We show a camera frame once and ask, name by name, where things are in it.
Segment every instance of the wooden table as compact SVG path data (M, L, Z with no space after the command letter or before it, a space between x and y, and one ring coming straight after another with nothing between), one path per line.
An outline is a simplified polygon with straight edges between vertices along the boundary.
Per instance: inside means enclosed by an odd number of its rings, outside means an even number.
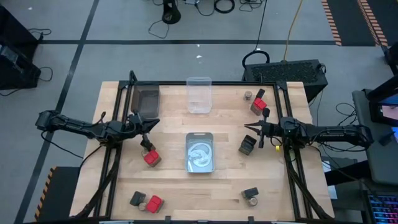
M117 82L103 82L93 121L106 111L110 120L117 92ZM277 123L274 91L270 86L263 100L271 111L268 121ZM312 117L302 83L288 83L294 117L311 123ZM254 148L250 156L238 152L246 134L258 139L243 126L261 119L249 110L250 102L243 101L245 91L257 93L259 86L213 86L213 107L209 114L190 114L187 110L185 86L160 86L160 123L151 131L149 139L157 147L162 161L151 168L142 159L141 138L137 136L123 143L118 181L111 218L130 220L294 220L292 200L282 150L277 152L268 139L263 149ZM279 93L285 112L284 98ZM210 174L189 174L185 170L185 135L190 132L210 132L214 135L215 166ZM98 147L89 140L85 156ZM70 215L78 213L98 188L105 149L101 149L83 166ZM309 191L331 215L331 206L319 152L308 147L301 150ZM258 205L248 207L240 192L257 187ZM156 214L140 212L129 204L135 191L158 195L165 199ZM297 189L301 216L305 217L302 195ZM103 195L101 215L104 215L108 193Z

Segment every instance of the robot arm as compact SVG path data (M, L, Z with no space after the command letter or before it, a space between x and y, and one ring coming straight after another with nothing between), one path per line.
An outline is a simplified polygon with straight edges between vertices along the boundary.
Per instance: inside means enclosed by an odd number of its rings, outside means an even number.
M373 138L368 127L361 125L347 126L315 126L305 124L291 117L283 117L279 124L272 124L266 121L269 116L269 109L263 111L264 120L252 124L245 124L245 127L253 130L260 136L259 147L264 145L264 136L286 137L294 145L303 148L306 144L313 142L348 142L355 146L369 147Z
M56 130L69 131L81 134L89 139L97 139L100 144L113 146L125 139L142 135L141 145L148 151L153 149L146 134L160 121L159 119L145 119L137 111L127 117L126 124L120 121L102 122L105 112L101 119L94 124L68 118L58 111L43 111L39 114L36 121L37 129L42 131L54 132Z

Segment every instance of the transparent bin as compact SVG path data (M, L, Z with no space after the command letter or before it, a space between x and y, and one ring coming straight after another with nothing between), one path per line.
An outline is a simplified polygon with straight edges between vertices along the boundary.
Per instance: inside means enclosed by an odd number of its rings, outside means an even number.
M211 110L211 78L187 78L188 110L194 114L207 114Z

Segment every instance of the computer monitor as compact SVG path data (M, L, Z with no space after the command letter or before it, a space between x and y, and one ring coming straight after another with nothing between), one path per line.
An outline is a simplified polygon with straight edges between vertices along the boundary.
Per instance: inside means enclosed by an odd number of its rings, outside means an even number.
M374 90L364 90L373 122L398 126L398 76Z

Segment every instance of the keyboard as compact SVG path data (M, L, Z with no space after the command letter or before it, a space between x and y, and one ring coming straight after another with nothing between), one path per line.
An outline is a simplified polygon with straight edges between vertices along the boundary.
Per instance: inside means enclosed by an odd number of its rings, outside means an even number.
M398 223L398 196L378 195L377 197L384 204L373 195L368 195L375 223Z
M313 83L318 80L317 72L311 62L268 63L251 66L250 69L257 81Z

